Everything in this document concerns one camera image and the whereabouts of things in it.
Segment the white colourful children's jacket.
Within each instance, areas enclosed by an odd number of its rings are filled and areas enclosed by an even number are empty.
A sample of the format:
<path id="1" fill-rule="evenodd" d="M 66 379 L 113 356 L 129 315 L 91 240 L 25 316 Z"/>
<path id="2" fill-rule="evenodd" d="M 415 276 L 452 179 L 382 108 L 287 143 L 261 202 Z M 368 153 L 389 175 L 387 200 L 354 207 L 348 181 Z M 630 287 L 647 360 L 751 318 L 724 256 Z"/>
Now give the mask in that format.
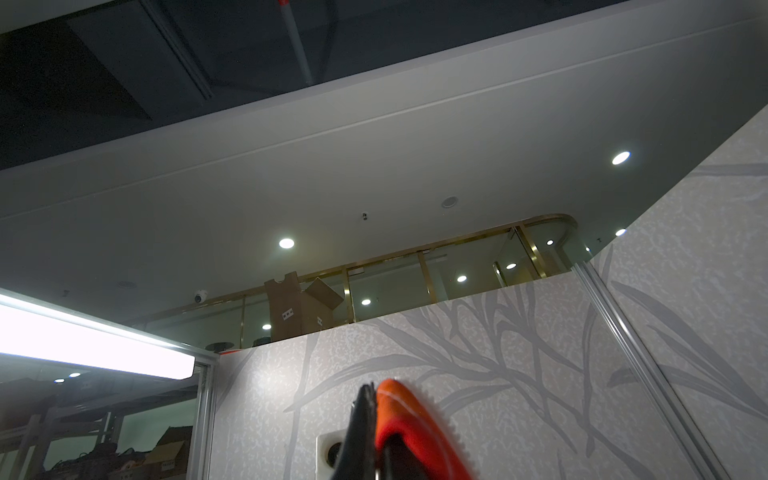
<path id="1" fill-rule="evenodd" d="M 387 439 L 401 436 L 428 479 L 471 479 L 463 453 L 430 410 L 404 383 L 386 379 L 376 388 L 375 447 L 381 455 Z"/>

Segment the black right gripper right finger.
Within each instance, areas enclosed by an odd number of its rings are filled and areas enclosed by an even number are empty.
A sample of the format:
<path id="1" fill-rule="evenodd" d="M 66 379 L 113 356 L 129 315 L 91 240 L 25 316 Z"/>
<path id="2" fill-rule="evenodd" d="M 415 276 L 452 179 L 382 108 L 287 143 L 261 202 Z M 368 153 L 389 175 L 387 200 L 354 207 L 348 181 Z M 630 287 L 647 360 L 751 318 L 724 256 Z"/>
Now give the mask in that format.
<path id="1" fill-rule="evenodd" d="M 420 461 L 408 449 L 401 436 L 387 439 L 382 450 L 382 478 L 385 480 L 427 480 Z"/>

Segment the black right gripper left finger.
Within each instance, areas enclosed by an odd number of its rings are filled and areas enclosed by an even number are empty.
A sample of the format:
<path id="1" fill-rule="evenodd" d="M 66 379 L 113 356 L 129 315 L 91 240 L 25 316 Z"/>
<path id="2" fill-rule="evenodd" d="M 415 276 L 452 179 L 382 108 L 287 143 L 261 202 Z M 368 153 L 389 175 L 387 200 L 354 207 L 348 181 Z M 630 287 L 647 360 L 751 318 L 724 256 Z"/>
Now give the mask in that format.
<path id="1" fill-rule="evenodd" d="M 347 432 L 331 476 L 333 480 L 376 478 L 376 421 L 376 390 L 373 383 L 364 384 L 353 402 Z"/>

